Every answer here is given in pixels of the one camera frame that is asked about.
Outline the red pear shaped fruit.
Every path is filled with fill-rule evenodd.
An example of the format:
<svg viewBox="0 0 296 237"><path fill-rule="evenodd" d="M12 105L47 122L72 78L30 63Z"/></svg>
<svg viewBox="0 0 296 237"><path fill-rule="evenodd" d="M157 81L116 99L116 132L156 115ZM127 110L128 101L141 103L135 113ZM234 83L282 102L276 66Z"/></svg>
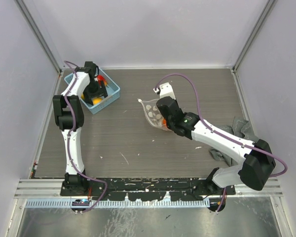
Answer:
<svg viewBox="0 0 296 237"><path fill-rule="evenodd" d="M98 76L97 76L97 81L98 81L98 82L103 81L104 83L107 83L106 79L105 79L102 75L98 75Z"/></svg>

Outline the clear zip top bag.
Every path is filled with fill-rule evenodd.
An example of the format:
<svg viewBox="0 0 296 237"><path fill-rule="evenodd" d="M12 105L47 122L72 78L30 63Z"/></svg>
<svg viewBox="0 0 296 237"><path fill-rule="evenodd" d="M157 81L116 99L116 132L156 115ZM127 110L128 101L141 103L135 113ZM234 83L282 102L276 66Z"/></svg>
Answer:
<svg viewBox="0 0 296 237"><path fill-rule="evenodd" d="M162 120L164 117L161 115L160 110L156 106L158 99L153 99L149 101L145 101L142 99L138 99L138 102L142 105L146 120L148 123L158 129L162 129L164 131L169 131L167 125L162 124Z"/></svg>

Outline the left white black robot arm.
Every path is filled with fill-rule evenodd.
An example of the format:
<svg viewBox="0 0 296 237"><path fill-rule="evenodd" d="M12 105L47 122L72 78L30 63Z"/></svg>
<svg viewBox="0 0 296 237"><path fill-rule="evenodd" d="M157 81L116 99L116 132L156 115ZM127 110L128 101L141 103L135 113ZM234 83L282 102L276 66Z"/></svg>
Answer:
<svg viewBox="0 0 296 237"><path fill-rule="evenodd" d="M73 77L67 88L52 99L55 123L65 143L66 171L62 192L82 196L89 192L90 181L81 154L84 113L80 101L93 105L93 99L106 98L108 93L105 82L97 79L99 67L94 62L86 61L83 67L69 61L65 64L72 70Z"/></svg>

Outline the yellow orange fruit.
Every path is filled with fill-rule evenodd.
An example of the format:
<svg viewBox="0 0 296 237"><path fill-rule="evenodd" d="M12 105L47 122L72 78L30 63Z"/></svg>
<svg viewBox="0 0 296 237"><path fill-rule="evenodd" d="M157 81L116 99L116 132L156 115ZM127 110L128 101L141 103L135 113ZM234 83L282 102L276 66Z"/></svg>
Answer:
<svg viewBox="0 0 296 237"><path fill-rule="evenodd" d="M93 98L92 102L93 102L93 105L96 105L98 103L100 103L103 99L102 98Z"/></svg>

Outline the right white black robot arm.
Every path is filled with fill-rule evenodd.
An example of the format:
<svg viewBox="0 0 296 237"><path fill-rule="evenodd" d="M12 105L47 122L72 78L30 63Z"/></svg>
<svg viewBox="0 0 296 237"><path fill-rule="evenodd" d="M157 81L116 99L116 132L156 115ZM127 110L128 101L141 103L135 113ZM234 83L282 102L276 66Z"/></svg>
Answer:
<svg viewBox="0 0 296 237"><path fill-rule="evenodd" d="M236 161L234 166L213 169L206 179L208 192L216 195L225 187L238 184L256 191L263 189L276 166L267 142L236 137L194 113L184 113L177 101L169 96L159 99L156 106L166 120L167 128L175 134L207 144Z"/></svg>

